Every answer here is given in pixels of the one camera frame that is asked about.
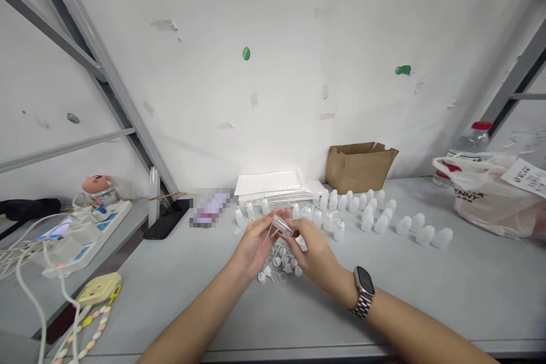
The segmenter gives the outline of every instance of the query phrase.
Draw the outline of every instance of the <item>white paper stack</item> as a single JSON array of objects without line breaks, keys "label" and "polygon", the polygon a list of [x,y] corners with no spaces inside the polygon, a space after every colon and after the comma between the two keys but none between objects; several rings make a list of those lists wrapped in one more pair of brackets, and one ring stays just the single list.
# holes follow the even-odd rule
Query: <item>white paper stack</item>
[{"label": "white paper stack", "polygon": [[317,179],[305,181],[301,169],[291,171],[256,173],[239,175],[235,195],[239,196],[239,204],[249,201],[261,204],[266,198],[270,204],[312,200],[314,192],[326,189]]}]

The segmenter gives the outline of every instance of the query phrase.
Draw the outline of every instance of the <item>table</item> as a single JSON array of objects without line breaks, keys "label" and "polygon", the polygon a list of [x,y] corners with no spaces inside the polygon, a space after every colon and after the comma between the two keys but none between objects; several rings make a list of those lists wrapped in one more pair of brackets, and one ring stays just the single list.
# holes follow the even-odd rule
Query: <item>table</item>
[{"label": "table", "polygon": [[[453,192],[429,178],[388,180],[398,202],[384,235],[359,229],[343,214],[345,239],[329,243],[348,269],[365,267],[376,286],[447,324],[495,357],[546,351],[546,252],[527,241],[499,237],[467,223],[452,209]],[[203,290],[232,255],[240,236],[232,205],[210,229],[189,226],[191,211],[163,241],[144,241],[119,269],[125,282],[105,334],[90,351],[96,362],[134,363],[159,333]],[[436,229],[450,227],[439,250],[394,232],[406,215],[423,212]],[[94,326],[84,329],[90,339]],[[203,361],[253,361],[393,354],[305,276],[286,283],[251,283]]]},{"label": "table", "polygon": [[[129,240],[135,231],[148,217],[148,201],[133,201],[133,208],[113,231],[110,238],[91,262],[82,270],[70,274],[66,279],[67,292],[75,296],[89,281],[95,270],[113,253]],[[36,238],[57,225],[64,217],[54,217],[45,220],[35,228],[34,233],[29,233],[29,238]],[[30,226],[32,222],[22,226],[2,241],[3,247],[9,247]],[[44,310],[48,324],[50,324],[62,312],[68,302],[61,294],[61,288],[57,279],[47,279],[41,275],[43,267],[28,263],[23,267],[23,280],[34,293]],[[15,274],[0,283],[0,330],[7,331],[23,337],[32,337],[40,330],[40,318],[36,309],[19,286]]]}]

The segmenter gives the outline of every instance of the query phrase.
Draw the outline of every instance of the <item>white plastic bag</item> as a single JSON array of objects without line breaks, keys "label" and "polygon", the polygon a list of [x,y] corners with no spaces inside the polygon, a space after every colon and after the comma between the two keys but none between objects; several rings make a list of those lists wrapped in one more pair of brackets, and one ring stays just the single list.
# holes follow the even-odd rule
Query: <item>white plastic bag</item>
[{"label": "white plastic bag", "polygon": [[[455,184],[453,208],[464,219],[498,235],[513,238],[530,236],[543,199],[501,179],[516,157],[483,155],[491,158],[481,162],[457,156],[432,160],[434,167],[448,175]],[[451,171],[443,165],[444,160],[460,171]]]}]

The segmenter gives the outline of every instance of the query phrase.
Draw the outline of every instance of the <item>open cardboard box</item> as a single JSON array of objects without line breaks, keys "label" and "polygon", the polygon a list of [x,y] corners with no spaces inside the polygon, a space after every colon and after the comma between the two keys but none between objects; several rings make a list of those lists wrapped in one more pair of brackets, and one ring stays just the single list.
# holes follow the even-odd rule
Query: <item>open cardboard box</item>
[{"label": "open cardboard box", "polygon": [[331,146],[326,182],[339,194],[378,191],[397,155],[398,150],[386,151],[385,145],[375,142]]}]

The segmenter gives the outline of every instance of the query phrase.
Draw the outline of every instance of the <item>hand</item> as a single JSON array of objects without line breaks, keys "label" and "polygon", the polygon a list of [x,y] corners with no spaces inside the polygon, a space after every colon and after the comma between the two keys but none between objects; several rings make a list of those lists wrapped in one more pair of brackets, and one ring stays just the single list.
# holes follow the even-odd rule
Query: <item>hand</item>
[{"label": "hand", "polygon": [[303,253],[294,237],[284,234],[280,236],[292,249],[298,264],[307,277],[352,310],[358,301],[354,275],[337,261],[326,236],[307,218],[294,221],[285,218],[285,221],[305,239],[307,252]]},{"label": "hand", "polygon": [[271,226],[273,216],[290,218],[292,208],[274,209],[269,214],[256,219],[247,228],[232,256],[249,280],[255,278],[262,270],[273,244],[279,238],[279,234],[272,236],[276,231]]}]

